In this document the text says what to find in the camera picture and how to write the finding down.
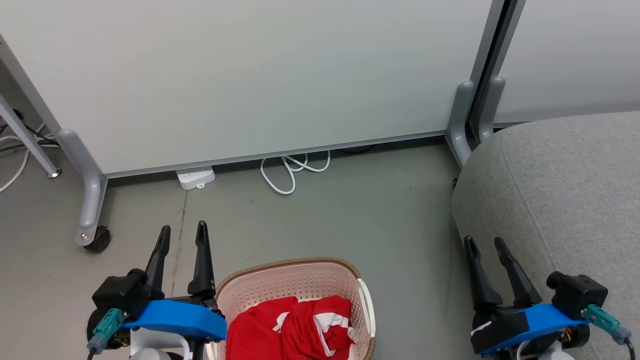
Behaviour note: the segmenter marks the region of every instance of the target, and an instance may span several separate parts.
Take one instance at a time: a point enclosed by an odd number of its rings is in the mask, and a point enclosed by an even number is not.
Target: white cable
[[[300,161],[298,161],[298,160],[296,160],[296,159],[294,159],[294,158],[292,158],[290,156],[281,156],[280,159],[284,163],[284,167],[287,169],[287,171],[289,173],[289,177],[291,178],[291,190],[289,190],[289,191],[280,190],[271,182],[271,180],[269,180],[269,177],[267,176],[267,174],[264,173],[264,162],[266,161],[266,159],[262,159],[262,161],[260,162],[260,173],[262,173],[262,177],[267,182],[267,184],[269,184],[269,186],[272,189],[274,189],[277,193],[282,194],[282,195],[290,195],[296,189],[296,177],[293,175],[293,173],[302,171],[303,169],[307,169],[307,170],[313,171],[313,172],[323,172],[323,171],[325,171],[329,167],[329,163],[331,162],[331,151],[327,151],[326,152],[326,164],[324,164],[323,168],[312,168],[312,167],[308,166],[307,165],[307,163],[308,163],[308,155],[307,154],[305,154],[305,162],[304,163],[301,163]],[[289,164],[288,160],[293,161],[295,164],[297,164],[300,167],[291,168],[291,165]]]
[[[45,124],[42,123],[42,125],[40,125],[40,127],[38,128],[38,130],[36,130],[36,132],[40,132],[40,130],[42,130],[44,128]],[[44,136],[47,139],[53,138],[53,135],[49,134]],[[38,140],[37,135],[33,135],[33,138],[35,138],[36,140]],[[13,136],[13,135],[7,135],[7,136],[3,136],[2,138],[0,138],[0,142],[2,142],[3,140],[7,140],[7,139],[12,139],[12,140],[20,140],[20,138],[18,136]],[[41,145],[41,146],[46,146],[46,147],[57,147],[56,145]],[[13,184],[13,182],[20,176],[20,174],[22,173],[22,171],[24,171],[24,167],[27,166],[27,160],[29,159],[29,150],[27,150],[24,153],[24,160],[22,161],[22,166],[20,166],[20,169],[18,169],[18,172],[15,173],[15,175],[13,176],[13,178],[11,180],[9,180],[8,183],[6,183],[3,187],[0,188],[0,193],[5,191],[9,186],[11,186],[11,184]]]
[[[527,341],[523,341],[520,346],[518,347],[518,350],[516,350],[516,360],[521,360],[520,354],[522,354],[522,350],[529,344],[529,340]]]
[[[20,167],[20,170],[18,170],[18,172],[15,173],[15,175],[13,176],[13,179],[9,180],[9,182],[6,185],[0,188],[0,193],[5,191],[9,186],[11,186],[11,184],[13,184],[13,182],[20,176],[20,174],[24,170],[24,167],[27,166],[28,159],[29,159],[29,151],[27,150],[27,152],[24,153],[24,161],[22,162],[22,166]]]

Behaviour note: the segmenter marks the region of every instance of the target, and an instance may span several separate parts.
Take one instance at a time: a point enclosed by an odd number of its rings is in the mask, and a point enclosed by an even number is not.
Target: white partition panel
[[[491,0],[3,0],[104,173],[444,131]]]
[[[528,0],[495,122],[640,110],[640,2]]]

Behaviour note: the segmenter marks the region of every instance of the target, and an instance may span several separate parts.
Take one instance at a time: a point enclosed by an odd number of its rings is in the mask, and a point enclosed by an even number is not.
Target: gray upholstered cushion
[[[604,308],[640,347],[640,112],[587,115],[499,131],[471,155],[453,194],[461,236],[478,242],[506,304],[493,238],[504,238],[546,302],[554,270],[609,289]],[[577,359],[628,359],[599,329]]]

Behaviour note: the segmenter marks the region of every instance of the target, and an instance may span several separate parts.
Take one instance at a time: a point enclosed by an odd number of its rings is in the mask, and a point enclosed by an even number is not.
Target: power strip
[[[175,172],[178,174],[180,186],[185,190],[202,189],[205,184],[216,179],[216,174],[214,174],[212,167],[186,168]]]

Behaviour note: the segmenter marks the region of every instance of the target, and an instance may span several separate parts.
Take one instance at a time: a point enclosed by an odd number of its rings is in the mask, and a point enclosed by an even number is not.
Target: laundry basket
[[[220,283],[216,300],[227,323],[263,301],[295,296],[314,300],[338,295],[351,301],[357,360],[369,360],[376,344],[376,317],[371,295],[353,265],[337,258],[306,258],[249,268]],[[209,357],[225,360],[226,343],[208,348]]]

